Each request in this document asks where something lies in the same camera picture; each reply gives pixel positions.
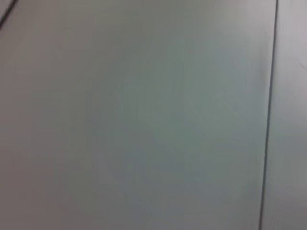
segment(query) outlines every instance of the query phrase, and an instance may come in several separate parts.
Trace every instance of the black line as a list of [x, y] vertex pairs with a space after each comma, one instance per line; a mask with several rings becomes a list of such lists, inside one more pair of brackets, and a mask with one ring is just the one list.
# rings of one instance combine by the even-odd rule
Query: black line
[[12, 12], [14, 6], [16, 5], [16, 3], [18, 2], [18, 0], [13, 0], [11, 1], [10, 5], [8, 6], [6, 12], [4, 13], [4, 15], [0, 18], [0, 30], [2, 29], [5, 21], [7, 20], [7, 18], [9, 17], [10, 13]]
[[276, 0], [276, 7], [275, 7], [273, 51], [272, 51], [270, 88], [269, 88], [269, 104], [268, 104], [267, 130], [266, 130], [266, 137], [265, 137], [263, 179], [262, 179], [262, 192], [261, 192], [261, 204], [260, 204], [258, 230], [262, 230], [262, 224], [263, 224], [264, 197], [265, 197], [265, 185], [266, 185], [266, 177], [267, 177], [268, 148], [269, 148], [269, 134], [270, 134], [270, 121], [271, 121], [272, 88], [273, 88], [275, 53], [276, 53], [275, 50], [276, 50], [276, 34], [277, 34], [277, 17], [278, 17], [278, 0]]

